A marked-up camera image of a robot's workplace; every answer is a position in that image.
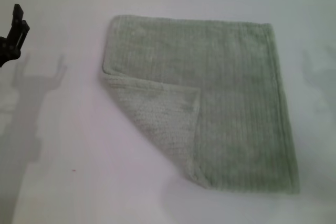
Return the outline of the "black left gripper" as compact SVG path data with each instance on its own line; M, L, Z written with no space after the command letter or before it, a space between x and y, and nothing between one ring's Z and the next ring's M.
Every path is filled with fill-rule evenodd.
M20 57L20 50L30 30L27 21L23 20L23 10L19 4L14 5L11 28L7 38L1 37L1 58L0 67L11 60L17 60Z

